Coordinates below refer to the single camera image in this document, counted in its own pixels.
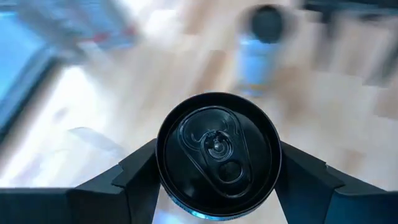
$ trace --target light wood floor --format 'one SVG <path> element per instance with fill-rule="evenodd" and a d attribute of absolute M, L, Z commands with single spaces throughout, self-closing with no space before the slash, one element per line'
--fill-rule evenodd
<path fill-rule="evenodd" d="M 2 145 L 0 187 L 78 185 L 148 140 L 179 102 L 205 91 L 238 93 L 239 22 L 259 0 L 121 1 L 139 25 L 130 49 L 101 52 L 61 66 L 35 95 Z M 286 6 L 294 29 L 284 40 L 275 79 L 263 98 L 249 98 L 273 120 L 280 137 L 343 172 L 386 190 L 398 189 L 398 79 L 364 85 L 394 39 L 389 26 L 339 16 L 331 67 L 312 70 L 320 25 L 313 12 Z M 114 142 L 73 128 L 86 127 Z M 154 223 L 209 223 L 162 190 Z M 286 223 L 276 194 L 255 212 L 228 223 Z"/>

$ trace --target blurred background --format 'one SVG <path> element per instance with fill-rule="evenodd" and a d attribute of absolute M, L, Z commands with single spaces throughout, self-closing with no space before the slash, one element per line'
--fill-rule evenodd
<path fill-rule="evenodd" d="M 248 83 L 260 4 L 282 10 L 285 32 L 268 78 Z M 223 91 L 262 108 L 281 140 L 397 190 L 396 15 L 376 0 L 0 1 L 0 187 L 77 186 L 155 138 L 182 100 Z M 229 222 L 286 220 L 273 193 Z M 210 222 L 161 189 L 154 223 Z"/>

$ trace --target can lid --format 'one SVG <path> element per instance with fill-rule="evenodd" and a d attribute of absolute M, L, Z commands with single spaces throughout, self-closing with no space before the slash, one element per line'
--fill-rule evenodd
<path fill-rule="evenodd" d="M 250 20 L 251 32 L 263 43 L 278 43 L 284 31 L 280 9 L 272 5 L 256 8 Z"/>
<path fill-rule="evenodd" d="M 196 100 L 198 97 L 205 100 L 214 94 L 233 96 L 207 93 L 196 96 Z M 267 119 L 252 103 L 233 97 L 238 99 L 236 106 L 249 103 L 263 115 L 259 120 Z M 168 128 L 164 146 L 157 148 L 162 150 L 157 152 L 157 159 L 165 190 L 187 207 L 215 216 L 242 213 L 261 203 L 276 181 L 277 175 L 270 178 L 270 174 L 278 174 L 280 169 L 280 155 L 272 164 L 272 156 L 275 159 L 277 155 L 272 155 L 271 147 L 280 152 L 279 138 L 272 124 L 262 123 L 272 128 L 261 129 L 250 116 L 229 107 L 228 103 L 192 102 L 190 106 L 184 103 L 181 105 L 185 113 L 175 116 L 178 118 Z M 269 130 L 274 138 L 272 143 L 265 135 Z"/>

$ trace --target black can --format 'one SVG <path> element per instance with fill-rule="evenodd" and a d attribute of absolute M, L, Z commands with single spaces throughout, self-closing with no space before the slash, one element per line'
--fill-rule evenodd
<path fill-rule="evenodd" d="M 255 104 L 204 93 L 166 117 L 156 157 L 162 185 L 177 205 L 200 218 L 230 220 L 272 192 L 282 151 L 274 125 Z"/>

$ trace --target wooden floor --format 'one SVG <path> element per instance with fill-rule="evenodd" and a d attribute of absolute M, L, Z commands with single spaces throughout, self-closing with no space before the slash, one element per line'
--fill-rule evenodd
<path fill-rule="evenodd" d="M 0 187 L 78 185 L 155 138 L 167 113 L 187 97 L 239 94 L 242 14 L 270 2 L 121 1 L 139 26 L 140 40 L 106 53 L 88 46 L 89 62 L 53 71 L 2 145 Z M 319 15 L 294 9 L 294 1 L 273 2 L 286 6 L 294 29 L 266 94 L 248 98 L 273 120 L 281 140 L 397 190 L 398 80 L 384 87 L 364 84 L 394 39 L 388 23 L 364 25 L 340 15 L 331 66 L 313 70 Z M 209 221 L 184 212 L 161 190 L 154 223 Z M 286 220 L 273 193 L 255 212 L 228 223 Z"/>

